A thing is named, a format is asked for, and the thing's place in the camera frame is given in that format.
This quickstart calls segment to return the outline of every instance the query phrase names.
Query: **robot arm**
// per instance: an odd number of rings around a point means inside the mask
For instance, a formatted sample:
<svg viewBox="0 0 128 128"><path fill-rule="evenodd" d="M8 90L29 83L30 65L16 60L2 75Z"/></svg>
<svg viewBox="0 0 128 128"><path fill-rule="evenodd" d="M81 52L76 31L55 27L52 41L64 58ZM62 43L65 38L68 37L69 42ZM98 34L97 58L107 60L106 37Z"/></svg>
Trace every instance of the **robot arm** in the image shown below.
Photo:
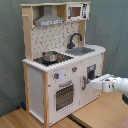
<svg viewBox="0 0 128 128"><path fill-rule="evenodd" d="M115 77L110 74L103 75L90 81L90 86L103 92L117 91L123 93L122 100L128 104L128 79Z"/></svg>

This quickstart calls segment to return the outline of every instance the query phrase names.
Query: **control panel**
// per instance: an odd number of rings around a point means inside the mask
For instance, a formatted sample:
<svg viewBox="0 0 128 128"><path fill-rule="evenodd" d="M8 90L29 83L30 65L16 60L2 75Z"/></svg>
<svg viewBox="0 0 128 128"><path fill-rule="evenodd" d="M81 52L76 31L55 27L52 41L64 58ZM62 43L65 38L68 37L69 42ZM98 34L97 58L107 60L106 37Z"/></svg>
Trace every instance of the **control panel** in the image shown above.
<svg viewBox="0 0 128 128"><path fill-rule="evenodd" d="M63 84L63 82L70 81L80 72L80 69L81 63L75 62L50 70L48 72L49 84Z"/></svg>

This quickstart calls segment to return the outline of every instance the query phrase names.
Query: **oven handle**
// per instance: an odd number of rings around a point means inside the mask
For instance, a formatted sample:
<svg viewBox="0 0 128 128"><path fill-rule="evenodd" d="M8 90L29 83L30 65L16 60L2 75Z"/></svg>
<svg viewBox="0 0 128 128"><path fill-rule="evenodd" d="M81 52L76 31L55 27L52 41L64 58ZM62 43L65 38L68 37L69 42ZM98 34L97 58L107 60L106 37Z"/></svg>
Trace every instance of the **oven handle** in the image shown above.
<svg viewBox="0 0 128 128"><path fill-rule="evenodd" d="M86 80L86 77L85 76L83 76L83 81L84 81L84 86L82 86L82 90L85 90L86 83L87 83L87 80Z"/></svg>
<svg viewBox="0 0 128 128"><path fill-rule="evenodd" d="M66 84L61 84L59 85L59 87L65 87L65 86L68 86L72 83L72 80L68 81Z"/></svg>
<svg viewBox="0 0 128 128"><path fill-rule="evenodd" d="M70 11L70 16L68 16L68 19L71 19L71 17L72 17L72 7L71 6L69 6L69 11Z"/></svg>

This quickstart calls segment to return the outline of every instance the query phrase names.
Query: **white toy kitchen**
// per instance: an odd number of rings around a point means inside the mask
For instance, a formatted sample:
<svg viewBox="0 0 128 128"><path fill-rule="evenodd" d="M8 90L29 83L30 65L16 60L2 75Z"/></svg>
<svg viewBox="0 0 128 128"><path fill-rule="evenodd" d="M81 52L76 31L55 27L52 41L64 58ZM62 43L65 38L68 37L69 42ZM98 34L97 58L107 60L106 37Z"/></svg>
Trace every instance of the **white toy kitchen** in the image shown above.
<svg viewBox="0 0 128 128"><path fill-rule="evenodd" d="M89 82L102 75L105 49L85 44L90 4L21 5L26 107L45 127L100 96Z"/></svg>

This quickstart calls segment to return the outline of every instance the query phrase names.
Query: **backsplash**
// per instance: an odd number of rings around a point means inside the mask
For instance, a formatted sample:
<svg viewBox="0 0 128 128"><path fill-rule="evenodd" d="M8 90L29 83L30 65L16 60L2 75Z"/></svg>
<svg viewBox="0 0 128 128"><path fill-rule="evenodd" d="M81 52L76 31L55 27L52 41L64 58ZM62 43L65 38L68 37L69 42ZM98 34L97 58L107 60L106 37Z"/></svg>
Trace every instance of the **backsplash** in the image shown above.
<svg viewBox="0 0 128 128"><path fill-rule="evenodd" d="M33 58L41 57L48 50L66 50L73 33L78 33L79 22L35 27L31 31ZM78 46L78 36L73 38Z"/></svg>

